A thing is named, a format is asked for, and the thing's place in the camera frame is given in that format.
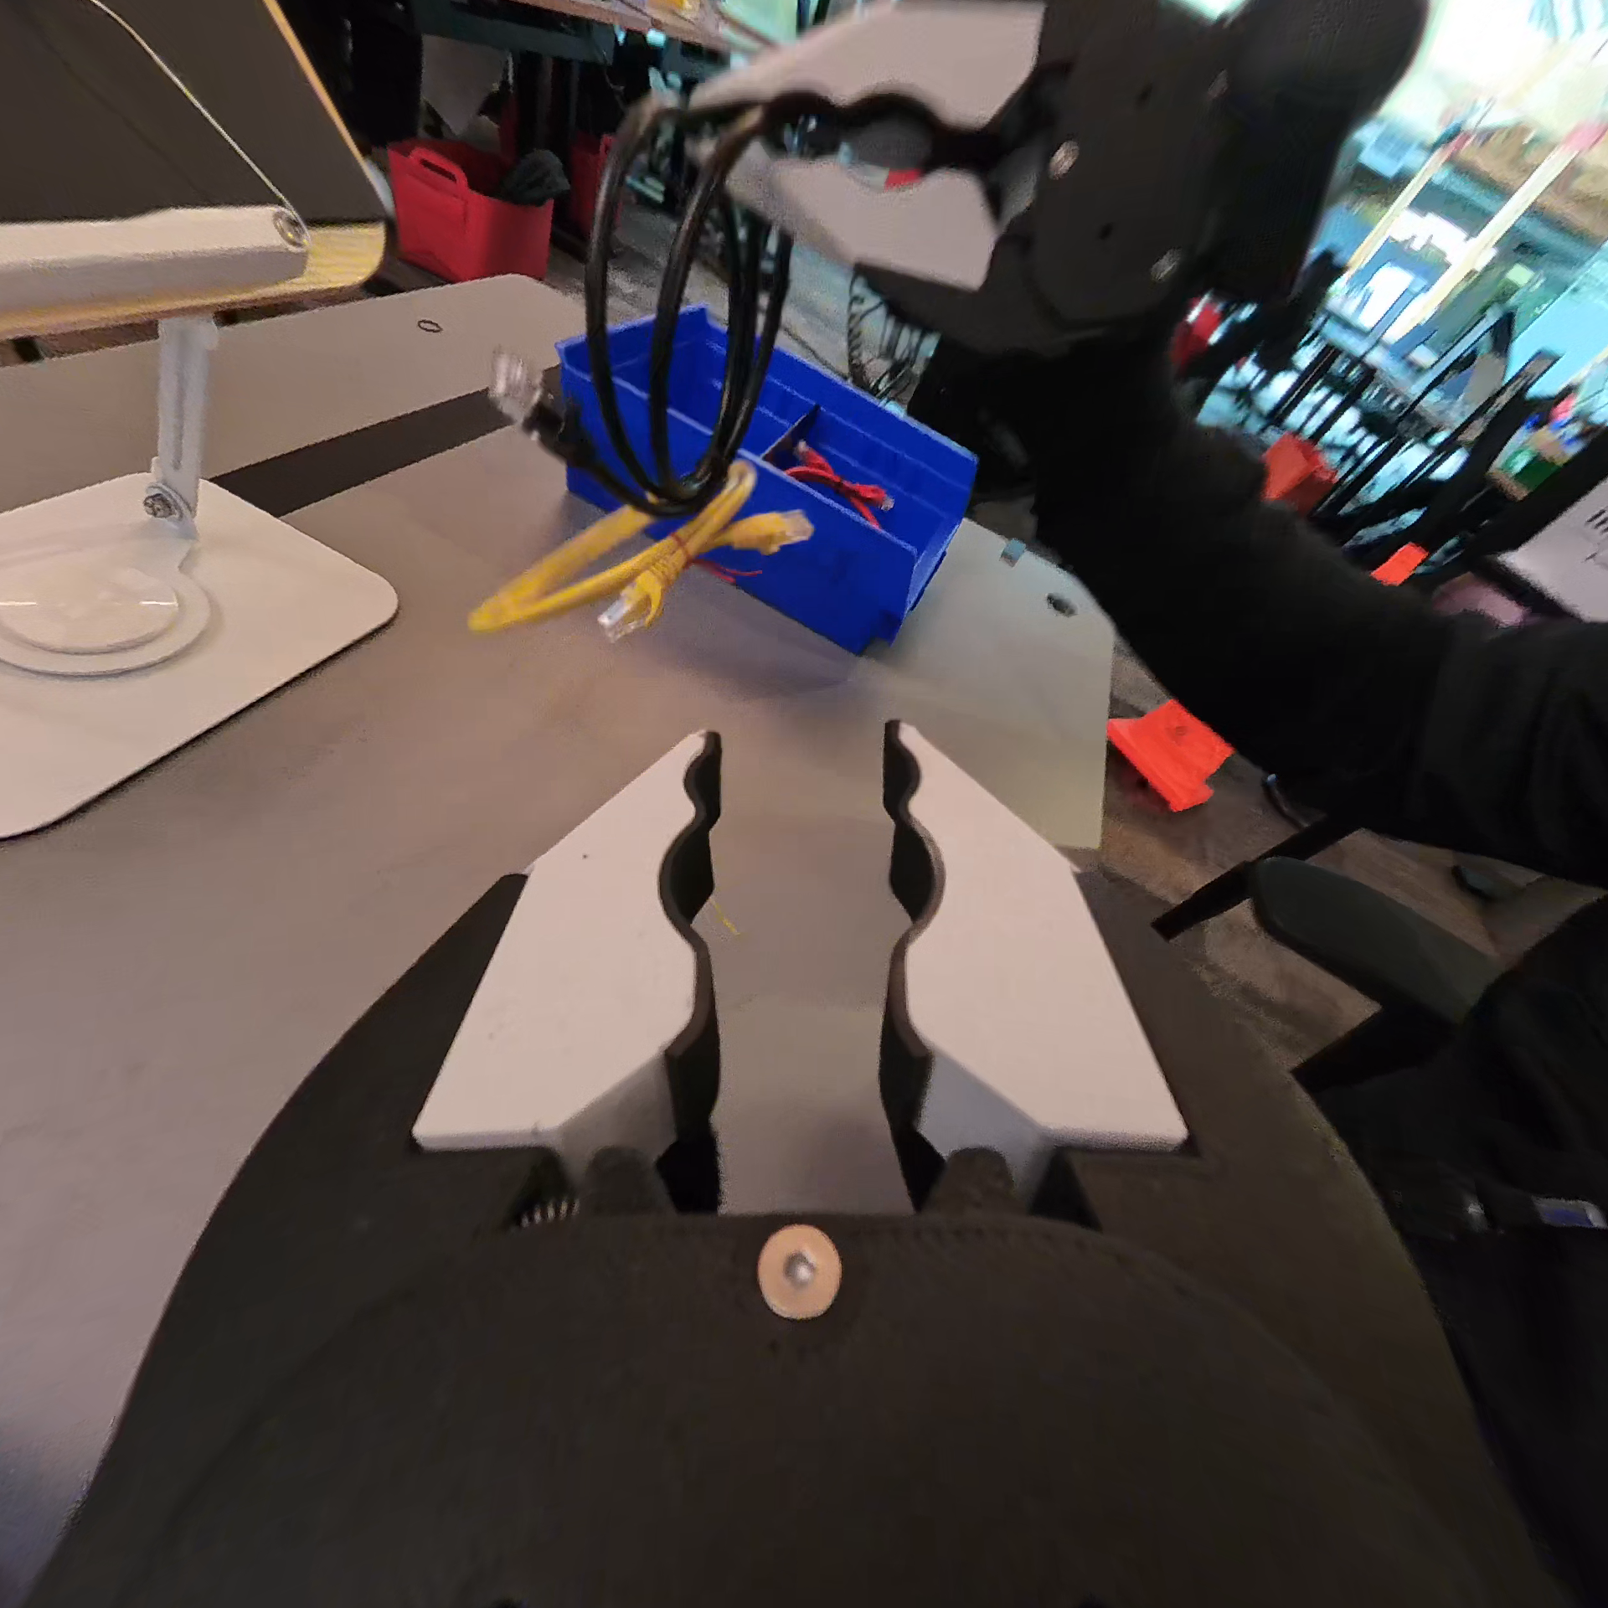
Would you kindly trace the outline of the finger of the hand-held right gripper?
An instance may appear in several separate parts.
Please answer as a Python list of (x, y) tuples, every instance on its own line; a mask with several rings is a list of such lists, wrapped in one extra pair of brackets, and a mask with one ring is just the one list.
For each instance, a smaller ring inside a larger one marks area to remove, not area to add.
[(727, 195), (797, 243), (859, 270), (889, 270), (954, 293), (979, 293), (1002, 237), (999, 179), (1009, 159), (969, 153), (960, 168), (876, 185), (849, 155), (749, 144)]
[(721, 73), (690, 109), (896, 108), (983, 128), (1031, 82), (1046, 17), (1046, 2), (868, 6)]

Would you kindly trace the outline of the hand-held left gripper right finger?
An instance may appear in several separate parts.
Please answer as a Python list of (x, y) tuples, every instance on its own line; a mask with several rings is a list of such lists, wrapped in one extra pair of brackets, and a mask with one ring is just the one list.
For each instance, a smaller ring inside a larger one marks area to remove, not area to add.
[(1180, 1155), (1188, 1121), (1073, 861), (911, 723), (885, 731), (889, 888), (908, 917), (882, 1102), (908, 1186), (969, 1148), (1036, 1189), (1065, 1148)]

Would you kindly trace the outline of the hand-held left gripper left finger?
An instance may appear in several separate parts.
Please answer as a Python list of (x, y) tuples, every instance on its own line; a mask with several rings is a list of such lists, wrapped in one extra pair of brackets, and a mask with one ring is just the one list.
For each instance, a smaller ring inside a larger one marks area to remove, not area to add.
[(432, 1155), (663, 1159), (721, 1092), (714, 895), (722, 743), (692, 732), (533, 858), (417, 1121)]

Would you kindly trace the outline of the blue storage bin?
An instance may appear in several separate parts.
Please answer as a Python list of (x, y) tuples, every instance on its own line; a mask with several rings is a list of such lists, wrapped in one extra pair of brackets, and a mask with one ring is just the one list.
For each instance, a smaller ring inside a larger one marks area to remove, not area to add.
[[(633, 449), (655, 471), (648, 418), (648, 367), (655, 317), (611, 328), (614, 392)], [(727, 332), (706, 306), (684, 306), (675, 322), (670, 370), (670, 463), (690, 473), (710, 449), (726, 376)], [(581, 423), (622, 478), (587, 337), (556, 345), (562, 388), (581, 408)], [(822, 418), (811, 447), (845, 481), (885, 486), (893, 505), (868, 519), (842, 494), (778, 473), (755, 458), (768, 432), (782, 432), (812, 402)], [(800, 511), (812, 537), (778, 556), (714, 552), (736, 568), (764, 568), (738, 581), (738, 592), (863, 653), (872, 639), (893, 644), (939, 571), (964, 522), (978, 475), (978, 458), (950, 437), (885, 408), (849, 380), (789, 351), (774, 351), (755, 417), (741, 440), (741, 460), (755, 463), (755, 490), (744, 515)]]

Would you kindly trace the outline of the person's right forearm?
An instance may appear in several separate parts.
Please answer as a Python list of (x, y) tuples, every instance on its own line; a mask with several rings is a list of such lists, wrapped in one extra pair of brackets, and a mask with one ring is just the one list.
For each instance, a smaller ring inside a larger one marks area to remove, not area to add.
[(1036, 541), (1166, 691), (1319, 814), (1607, 886), (1607, 626), (1436, 612), (1351, 566), (1181, 410), (1169, 325), (942, 337), (928, 380), (1021, 444)]

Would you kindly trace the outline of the orange traffic cone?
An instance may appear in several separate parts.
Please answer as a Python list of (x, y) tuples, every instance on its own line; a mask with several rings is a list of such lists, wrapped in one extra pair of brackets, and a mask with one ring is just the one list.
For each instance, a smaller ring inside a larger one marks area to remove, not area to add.
[(1105, 731), (1108, 743), (1176, 814), (1216, 795), (1213, 780), (1237, 752), (1176, 698), (1142, 716), (1110, 716)]

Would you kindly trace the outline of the black office chair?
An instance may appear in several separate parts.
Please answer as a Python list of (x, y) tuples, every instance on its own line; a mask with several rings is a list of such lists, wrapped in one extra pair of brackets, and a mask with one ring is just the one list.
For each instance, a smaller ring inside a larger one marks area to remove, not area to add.
[(1332, 819), (1302, 825), (1154, 920), (1157, 939), (1173, 940), (1247, 902), (1270, 939), (1377, 1005), (1367, 1020), (1298, 1066), (1311, 1097), (1438, 1055), (1501, 976), (1499, 959), (1427, 917), (1313, 865), (1351, 832)]

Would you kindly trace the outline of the red plastic crate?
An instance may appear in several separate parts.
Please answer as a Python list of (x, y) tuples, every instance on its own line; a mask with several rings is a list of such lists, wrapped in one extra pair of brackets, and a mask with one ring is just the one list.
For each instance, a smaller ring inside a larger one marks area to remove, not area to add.
[(454, 139), (406, 139), (390, 149), (396, 252), (453, 284), (551, 270), (556, 201), (506, 201), (513, 172), (502, 153)]

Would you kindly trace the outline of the person's black clothing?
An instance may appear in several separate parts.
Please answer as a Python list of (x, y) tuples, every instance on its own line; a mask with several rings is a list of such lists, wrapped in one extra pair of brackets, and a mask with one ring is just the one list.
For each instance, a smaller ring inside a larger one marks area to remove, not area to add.
[(1404, 1240), (1538, 1545), (1607, 1606), (1607, 901), (1425, 1065), (1317, 1102)]

